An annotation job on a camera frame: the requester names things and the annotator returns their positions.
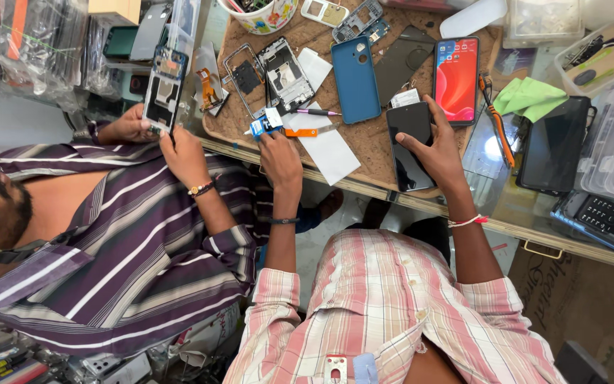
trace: bracelet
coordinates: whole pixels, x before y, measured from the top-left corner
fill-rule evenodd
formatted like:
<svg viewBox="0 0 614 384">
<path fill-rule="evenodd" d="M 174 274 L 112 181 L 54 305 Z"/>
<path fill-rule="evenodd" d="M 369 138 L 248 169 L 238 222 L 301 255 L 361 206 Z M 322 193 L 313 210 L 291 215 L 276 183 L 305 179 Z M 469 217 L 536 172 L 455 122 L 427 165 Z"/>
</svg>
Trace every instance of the bracelet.
<svg viewBox="0 0 614 384">
<path fill-rule="evenodd" d="M 191 196 L 192 198 L 196 198 L 200 195 L 203 195 L 205 192 L 208 192 L 210 189 L 214 188 L 215 185 L 212 181 L 210 181 L 207 184 L 204 185 L 200 185 L 198 187 L 193 187 L 191 189 L 188 190 L 188 195 Z"/>
<path fill-rule="evenodd" d="M 294 219 L 269 219 L 268 220 L 269 224 L 294 224 L 299 221 L 300 221 L 299 217 L 295 217 Z"/>
<path fill-rule="evenodd" d="M 487 218 L 489 216 L 482 216 L 481 214 L 479 214 L 478 216 L 473 217 L 473 219 L 470 219 L 468 221 L 465 222 L 452 222 L 451 220 L 447 220 L 447 222 L 449 223 L 449 225 L 447 225 L 449 228 L 453 228 L 453 227 L 462 227 L 466 224 L 470 224 L 473 222 L 482 224 L 482 223 L 486 223 L 487 222 Z"/>
</svg>

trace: striped shirt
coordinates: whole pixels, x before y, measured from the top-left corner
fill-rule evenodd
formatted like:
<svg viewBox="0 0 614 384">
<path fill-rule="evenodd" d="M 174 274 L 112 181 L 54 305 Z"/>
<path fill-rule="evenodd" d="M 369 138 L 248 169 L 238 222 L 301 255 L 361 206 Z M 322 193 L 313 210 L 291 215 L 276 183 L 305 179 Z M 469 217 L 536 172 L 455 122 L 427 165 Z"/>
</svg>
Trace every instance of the striped shirt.
<svg viewBox="0 0 614 384">
<path fill-rule="evenodd" d="M 96 133 L 90 124 L 71 144 L 0 154 L 13 180 L 108 171 L 64 233 L 29 250 L 0 252 L 0 262 L 22 261 L 0 278 L 0 320 L 54 351 L 126 356 L 250 293 L 273 193 L 240 162 L 206 153 L 239 224 L 208 236 L 157 142 L 103 146 Z"/>
<path fill-rule="evenodd" d="M 507 277 L 458 284 L 437 249 L 390 231 L 344 230 L 329 240 L 302 324 L 295 273 L 263 269 L 253 301 L 225 383 L 324 383 L 327 354 L 347 356 L 353 383 L 352 359 L 364 353 L 380 384 L 402 383 L 424 351 L 421 335 L 467 383 L 565 383 Z"/>
</svg>

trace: beard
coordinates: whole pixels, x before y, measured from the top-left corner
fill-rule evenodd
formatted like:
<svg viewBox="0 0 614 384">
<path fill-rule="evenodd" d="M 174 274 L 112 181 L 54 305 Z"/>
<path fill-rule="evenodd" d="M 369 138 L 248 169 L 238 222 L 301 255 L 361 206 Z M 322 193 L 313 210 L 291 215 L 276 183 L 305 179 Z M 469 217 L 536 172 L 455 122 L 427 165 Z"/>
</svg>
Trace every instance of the beard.
<svg viewBox="0 0 614 384">
<path fill-rule="evenodd" d="M 4 198 L 8 209 L 0 211 L 0 249 L 11 248 L 21 238 L 32 218 L 32 197 L 25 186 L 12 181 L 13 188 L 20 193 L 20 199 L 11 196 L 6 185 L 0 179 L 0 196 Z"/>
</svg>

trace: phone keypad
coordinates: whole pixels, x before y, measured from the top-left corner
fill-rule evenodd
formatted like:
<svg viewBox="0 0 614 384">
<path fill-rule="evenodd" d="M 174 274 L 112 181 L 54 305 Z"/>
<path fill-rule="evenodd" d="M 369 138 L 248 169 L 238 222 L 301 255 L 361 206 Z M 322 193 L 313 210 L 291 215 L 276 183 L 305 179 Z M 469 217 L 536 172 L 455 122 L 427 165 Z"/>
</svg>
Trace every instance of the phone keypad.
<svg viewBox="0 0 614 384">
<path fill-rule="evenodd" d="M 577 219 L 589 226 L 610 232 L 614 228 L 614 204 L 596 196 L 590 196 L 577 214 Z"/>
</svg>

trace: work mat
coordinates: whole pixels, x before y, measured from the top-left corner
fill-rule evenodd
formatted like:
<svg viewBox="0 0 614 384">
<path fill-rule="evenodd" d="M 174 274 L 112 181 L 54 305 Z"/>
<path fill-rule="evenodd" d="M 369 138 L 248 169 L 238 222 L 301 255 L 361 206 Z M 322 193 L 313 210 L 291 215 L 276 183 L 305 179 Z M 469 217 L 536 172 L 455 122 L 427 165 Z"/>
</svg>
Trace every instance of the work mat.
<svg viewBox="0 0 614 384">
<path fill-rule="evenodd" d="M 224 58 L 234 52 L 243 43 L 250 43 L 252 50 L 257 54 L 262 48 L 280 36 L 284 36 L 293 48 L 295 57 L 300 54 L 304 47 L 311 48 L 318 52 L 319 57 L 331 63 L 330 45 L 333 42 L 331 32 L 333 29 L 327 25 L 304 18 L 300 14 L 303 0 L 300 1 L 294 17 L 288 24 L 276 33 L 266 36 L 258 36 L 247 32 L 240 23 L 230 17 L 226 25 L 224 41 L 217 56 L 217 66 L 220 78 L 225 78 L 227 73 L 222 64 Z M 342 4 L 350 10 L 354 10 L 359 4 L 358 0 L 343 0 Z M 390 24 L 390 31 L 382 39 L 371 47 L 374 64 L 383 56 L 385 51 L 392 46 L 392 43 L 402 33 L 407 25 L 413 25 L 426 32 L 434 39 L 440 39 L 439 25 L 449 15 L 428 13 L 413 10 L 383 6 L 383 18 Z M 494 58 L 501 43 L 501 29 L 487 27 L 474 33 L 480 38 L 480 71 L 490 70 Z M 432 95 L 432 63 L 434 56 L 430 55 L 423 63 L 421 68 L 416 71 L 410 81 L 415 81 L 414 86 L 419 95 Z M 251 135 L 243 133 L 249 129 L 252 117 L 246 109 L 241 97 L 229 81 L 223 87 L 231 93 L 226 105 L 215 118 L 206 113 L 203 118 L 205 131 L 218 139 L 236 143 L 248 148 L 258 149 L 257 144 Z M 317 95 L 310 101 L 318 102 L 322 109 L 340 111 L 338 104 L 338 91 L 336 89 L 336 79 L 333 70 L 328 74 L 326 80 L 317 90 Z M 374 119 L 369 119 L 355 124 L 343 124 L 340 116 L 331 116 L 331 121 L 340 122 L 338 132 L 343 136 L 345 142 L 354 152 L 362 166 L 349 174 L 349 177 L 369 182 L 383 188 L 397 190 L 395 180 L 394 165 L 392 162 L 392 151 L 390 148 L 388 125 L 386 123 L 386 110 Z M 461 155 L 465 151 L 466 144 L 470 138 L 471 127 L 456 129 L 456 144 Z M 304 150 L 299 141 L 295 139 L 295 145 L 300 152 L 302 162 L 314 166 L 311 157 Z M 410 192 L 410 195 L 418 197 L 438 196 L 437 188 L 422 191 Z"/>
</svg>

